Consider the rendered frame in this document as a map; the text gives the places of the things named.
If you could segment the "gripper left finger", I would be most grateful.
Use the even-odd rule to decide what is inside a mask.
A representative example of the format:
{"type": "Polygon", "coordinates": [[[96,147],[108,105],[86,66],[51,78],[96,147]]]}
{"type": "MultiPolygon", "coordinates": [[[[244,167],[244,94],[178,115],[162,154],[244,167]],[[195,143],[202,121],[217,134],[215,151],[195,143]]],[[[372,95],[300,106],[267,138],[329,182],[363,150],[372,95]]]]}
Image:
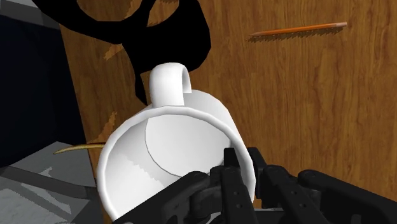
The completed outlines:
{"type": "Polygon", "coordinates": [[[217,212],[224,224],[259,224],[241,165],[217,166],[210,175],[189,172],[113,224],[216,224],[211,215],[217,212]]]}

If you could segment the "white mug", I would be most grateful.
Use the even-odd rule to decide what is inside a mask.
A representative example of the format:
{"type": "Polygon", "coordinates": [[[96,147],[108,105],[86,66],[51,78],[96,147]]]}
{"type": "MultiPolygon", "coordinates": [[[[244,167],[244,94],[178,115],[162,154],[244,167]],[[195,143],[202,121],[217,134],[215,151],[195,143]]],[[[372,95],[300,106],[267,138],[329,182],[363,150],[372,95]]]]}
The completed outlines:
{"type": "Polygon", "coordinates": [[[116,220],[192,171],[208,173],[235,150],[250,195],[256,175],[227,108],[192,89],[186,67],[165,63],[150,74],[151,104],[125,120],[108,138],[97,166],[97,189],[116,220]]]}

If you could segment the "thin golden curved rod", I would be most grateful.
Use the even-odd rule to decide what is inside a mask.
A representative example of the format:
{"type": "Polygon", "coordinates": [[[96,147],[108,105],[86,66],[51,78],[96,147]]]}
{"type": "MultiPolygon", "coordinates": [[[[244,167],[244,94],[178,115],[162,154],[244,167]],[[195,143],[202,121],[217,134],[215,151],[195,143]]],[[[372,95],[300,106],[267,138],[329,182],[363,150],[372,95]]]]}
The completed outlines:
{"type": "Polygon", "coordinates": [[[67,148],[63,148],[61,150],[57,150],[53,152],[53,154],[64,153],[67,151],[75,151],[75,150],[84,150],[84,149],[102,149],[105,146],[105,143],[87,143],[87,144],[79,144],[76,146],[69,146],[67,148]]]}

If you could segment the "orange pencil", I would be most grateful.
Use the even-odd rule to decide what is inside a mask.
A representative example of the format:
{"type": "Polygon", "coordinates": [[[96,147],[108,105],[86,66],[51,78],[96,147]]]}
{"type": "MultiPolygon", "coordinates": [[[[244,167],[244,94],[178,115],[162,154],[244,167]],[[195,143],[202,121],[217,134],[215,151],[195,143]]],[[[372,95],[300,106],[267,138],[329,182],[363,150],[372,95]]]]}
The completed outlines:
{"type": "Polygon", "coordinates": [[[260,31],[250,34],[250,36],[272,36],[276,34],[286,34],[293,32],[302,32],[302,31],[315,31],[319,29],[332,29],[347,26],[347,22],[335,22],[328,24],[318,24],[318,25],[308,25],[302,27],[290,27],[285,29],[275,29],[269,31],[260,31]]]}

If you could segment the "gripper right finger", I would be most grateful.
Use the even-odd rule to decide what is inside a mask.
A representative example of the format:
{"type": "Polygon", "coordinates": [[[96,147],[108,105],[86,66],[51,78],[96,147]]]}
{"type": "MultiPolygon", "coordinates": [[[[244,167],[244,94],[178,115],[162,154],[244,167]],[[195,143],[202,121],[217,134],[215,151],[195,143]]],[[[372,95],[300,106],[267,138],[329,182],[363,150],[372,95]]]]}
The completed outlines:
{"type": "Polygon", "coordinates": [[[249,147],[264,208],[281,205],[291,224],[397,224],[397,202],[325,173],[306,169],[292,176],[268,165],[249,147]]]}

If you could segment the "brown wooden table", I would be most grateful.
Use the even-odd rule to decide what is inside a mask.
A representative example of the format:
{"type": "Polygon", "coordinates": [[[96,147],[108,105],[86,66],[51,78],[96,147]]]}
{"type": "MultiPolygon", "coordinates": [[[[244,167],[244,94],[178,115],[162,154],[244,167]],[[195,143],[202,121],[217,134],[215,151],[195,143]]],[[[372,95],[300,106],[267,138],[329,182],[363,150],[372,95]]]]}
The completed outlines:
{"type": "Polygon", "coordinates": [[[199,0],[212,48],[190,75],[247,146],[397,201],[397,0],[199,0]],[[260,31],[347,22],[272,36],[260,31]]]}

